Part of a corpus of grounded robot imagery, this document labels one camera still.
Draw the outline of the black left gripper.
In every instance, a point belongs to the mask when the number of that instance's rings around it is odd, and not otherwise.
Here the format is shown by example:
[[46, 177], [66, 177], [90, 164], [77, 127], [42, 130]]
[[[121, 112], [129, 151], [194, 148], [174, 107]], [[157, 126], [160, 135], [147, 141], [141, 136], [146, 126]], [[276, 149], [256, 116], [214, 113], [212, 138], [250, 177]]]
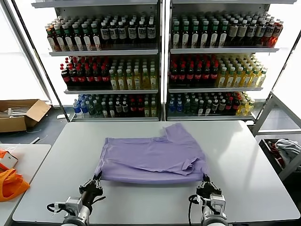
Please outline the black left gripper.
[[96, 197], [103, 195], [103, 188], [101, 186], [101, 174], [94, 175], [93, 179], [79, 186], [79, 193], [81, 194], [83, 203], [93, 203]]

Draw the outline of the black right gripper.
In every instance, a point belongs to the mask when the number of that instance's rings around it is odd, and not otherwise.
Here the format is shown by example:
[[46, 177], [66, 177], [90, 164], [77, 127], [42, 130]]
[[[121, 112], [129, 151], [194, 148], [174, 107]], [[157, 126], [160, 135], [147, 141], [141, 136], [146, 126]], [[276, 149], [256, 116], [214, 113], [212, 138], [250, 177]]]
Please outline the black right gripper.
[[209, 199], [211, 194], [222, 195], [222, 190], [211, 181], [208, 175], [204, 175], [203, 181], [196, 188], [196, 194], [204, 201], [205, 199]]

